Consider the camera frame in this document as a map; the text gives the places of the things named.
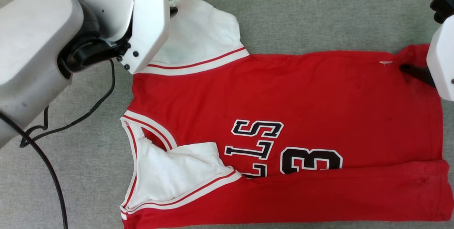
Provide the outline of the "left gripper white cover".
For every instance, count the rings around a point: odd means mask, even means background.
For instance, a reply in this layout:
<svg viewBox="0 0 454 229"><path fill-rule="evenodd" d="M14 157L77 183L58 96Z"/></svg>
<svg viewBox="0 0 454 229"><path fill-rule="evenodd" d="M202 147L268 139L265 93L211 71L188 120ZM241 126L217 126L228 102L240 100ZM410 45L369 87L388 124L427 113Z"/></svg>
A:
<svg viewBox="0 0 454 229"><path fill-rule="evenodd" d="M170 17L177 14L169 0L120 0L117 15L121 27L131 27L130 48L123 56L128 72L136 74L145 69L169 37Z"/></svg>

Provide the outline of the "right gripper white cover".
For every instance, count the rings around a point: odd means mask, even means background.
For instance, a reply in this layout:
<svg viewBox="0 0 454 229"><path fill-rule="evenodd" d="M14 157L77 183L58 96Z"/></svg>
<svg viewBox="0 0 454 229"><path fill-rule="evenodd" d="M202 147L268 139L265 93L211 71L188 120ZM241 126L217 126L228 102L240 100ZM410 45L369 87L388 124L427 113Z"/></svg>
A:
<svg viewBox="0 0 454 229"><path fill-rule="evenodd" d="M454 101L454 16L447 18L433 34L426 62L428 67L402 64L400 70L436 88L442 99Z"/></svg>

